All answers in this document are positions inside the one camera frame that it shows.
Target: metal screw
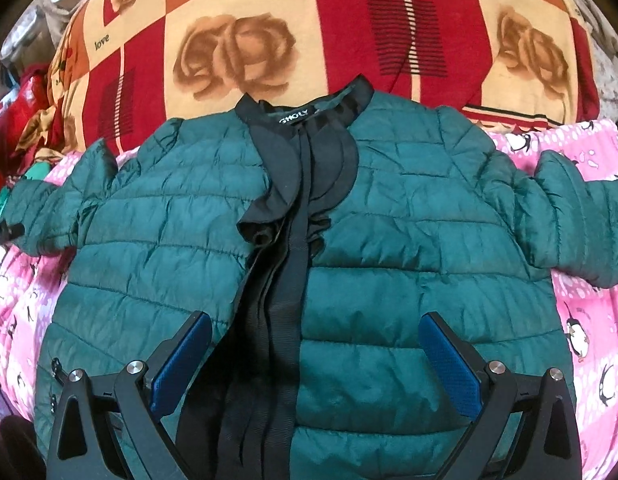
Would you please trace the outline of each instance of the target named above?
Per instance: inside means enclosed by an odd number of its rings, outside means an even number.
[[[554,381],[562,381],[564,378],[563,373],[558,368],[551,368],[549,370],[549,375]]]
[[[76,368],[73,372],[69,374],[69,380],[72,383],[77,383],[80,379],[82,379],[84,375],[84,370],[81,368]]]
[[[144,363],[142,361],[131,361],[126,366],[126,371],[128,371],[131,375],[135,375],[140,372],[144,368]]]
[[[489,363],[489,370],[491,370],[493,373],[495,374],[503,374],[505,373],[505,370],[507,369],[507,367],[502,364],[500,361],[491,361]]]

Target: bed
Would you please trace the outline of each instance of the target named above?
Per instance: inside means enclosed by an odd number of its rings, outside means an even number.
[[[574,0],[87,0],[51,63],[50,108],[21,146],[43,138],[54,153],[81,152],[103,137],[122,155],[165,119],[230,110],[243,92],[294,105],[364,73],[376,89],[457,108],[515,159],[533,142],[535,152],[552,144],[565,125],[580,123],[577,135],[587,136],[590,121],[609,115],[601,59]],[[604,145],[618,155],[617,137]],[[581,151],[581,164],[595,163]],[[618,177],[618,160],[598,177]],[[566,337],[574,319],[586,327],[565,301],[575,294],[583,312],[611,305],[596,330],[618,338],[618,290],[566,280],[554,277]],[[595,355],[583,365],[574,353],[586,391],[579,422],[593,435],[584,473],[603,479],[618,460],[618,343],[596,354],[602,333],[584,337]],[[599,386],[605,401],[591,394]],[[592,433],[597,416],[611,434]]]

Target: red fabric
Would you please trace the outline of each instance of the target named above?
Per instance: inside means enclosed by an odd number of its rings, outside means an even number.
[[[46,141],[46,145],[55,149],[57,146],[64,145],[64,118],[62,116],[62,103],[64,96],[60,97],[57,106],[55,107],[54,121],[51,124],[51,129]]]
[[[316,0],[323,34],[329,92],[335,92],[363,73],[377,90],[411,98],[411,75],[384,75],[372,28],[369,0]],[[404,3],[389,6],[395,28],[409,30]]]
[[[592,53],[587,31],[575,18],[571,18],[576,46],[576,67],[578,71],[578,111],[576,121],[591,121],[598,118],[600,100],[593,79]]]
[[[498,110],[492,108],[489,109],[488,113],[481,113],[479,108],[476,110],[468,110],[465,108],[462,112],[465,117],[472,121],[481,121],[485,124],[492,124],[494,122],[510,124],[514,131],[528,132],[529,130],[535,130],[541,132],[560,126],[560,124],[551,123],[544,115],[523,116],[522,114],[518,114],[512,118],[511,114],[507,116],[505,115],[506,112],[502,111],[503,115],[498,117]]]
[[[428,35],[418,33],[419,20],[416,20],[416,51],[433,54],[434,39],[436,43],[439,41],[441,49],[441,62],[437,59],[430,62],[432,67],[426,65],[420,76],[420,102],[430,107],[449,105],[460,110],[472,97],[476,100],[476,93],[480,92],[494,63],[480,3],[478,0],[416,1],[430,2],[435,9],[422,17],[422,30],[429,31]],[[436,27],[439,40],[431,32]]]
[[[18,160],[20,161],[20,165],[18,166],[18,169],[16,170],[16,174],[23,175],[26,173],[26,170],[28,170],[33,165],[34,161],[36,160],[36,153],[43,146],[44,146],[44,139],[41,138],[40,140],[38,140],[36,144],[29,147],[28,150],[19,152]]]
[[[116,50],[89,74],[89,86],[82,108],[82,128],[86,146],[101,137],[118,153],[115,138],[116,95],[120,80],[120,51]]]
[[[165,18],[161,18],[124,45],[124,76],[118,119],[123,150],[140,146],[167,120],[162,91],[164,25]]]
[[[46,69],[37,66],[27,70],[20,90],[10,92],[0,102],[0,189],[7,176],[22,170],[26,153],[16,152],[16,146],[26,124],[37,111],[49,106],[44,75]]]

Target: green puffer jacket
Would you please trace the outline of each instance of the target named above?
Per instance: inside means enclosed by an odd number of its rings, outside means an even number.
[[[321,166],[334,153],[339,163]],[[31,255],[78,249],[38,364],[42,451],[50,396],[60,394],[54,357],[66,370],[117,372],[203,310],[214,323],[209,364],[249,304],[238,291],[258,265],[250,254],[267,246],[249,226],[293,238],[302,222],[281,215],[299,218],[330,171],[340,196],[302,236],[313,257],[291,363],[295,428],[282,467],[292,480],[380,480],[441,465],[467,420],[419,349],[428,311],[487,360],[526,374],[559,367],[573,391],[549,269],[618,283],[618,182],[585,183],[554,152],[531,178],[457,111],[374,93],[358,78],[295,110],[244,96],[227,113],[169,120],[119,171],[99,142],[62,187],[16,185],[4,219],[24,224],[17,245]],[[246,360],[258,361],[254,352]],[[165,421],[171,436],[179,416]]]

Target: penguin print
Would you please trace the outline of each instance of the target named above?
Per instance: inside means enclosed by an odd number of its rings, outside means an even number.
[[[16,318],[13,318],[13,323],[9,325],[9,328],[7,328],[7,334],[9,334],[11,339],[13,339],[13,334],[16,331],[17,326],[18,320]]]
[[[578,356],[578,361],[582,362],[589,352],[589,337],[582,327],[582,324],[580,324],[580,321],[572,315],[572,311],[569,310],[569,305],[564,302],[564,306],[567,307],[567,312],[569,313],[569,318],[566,323],[567,332],[565,335],[569,338],[569,344],[574,354]]]
[[[531,147],[531,135],[529,134],[505,134],[505,138],[512,147],[512,152],[519,152],[520,150],[528,152]]]
[[[582,466],[584,467],[587,460],[589,460],[589,448],[587,448],[587,443],[585,441],[580,443],[580,453],[582,455]]]
[[[605,407],[607,407],[608,402],[616,396],[615,377],[614,374],[609,373],[613,367],[614,365],[605,365],[602,369],[600,382],[598,383],[598,396],[600,397],[600,402],[602,402]]]
[[[28,299],[26,301],[26,320],[28,320],[28,322],[32,324],[36,322],[36,319],[34,318],[34,316],[37,317],[38,315],[38,310],[36,306],[39,304],[38,303],[39,297],[40,297],[39,290],[37,288],[32,288],[28,294]]]
[[[17,387],[16,395],[13,399],[16,405],[29,407],[33,404],[33,388],[28,384],[26,374],[16,360],[11,360],[9,367],[7,367],[7,383]]]
[[[0,275],[0,299],[4,300],[9,292],[9,278],[4,274]]]

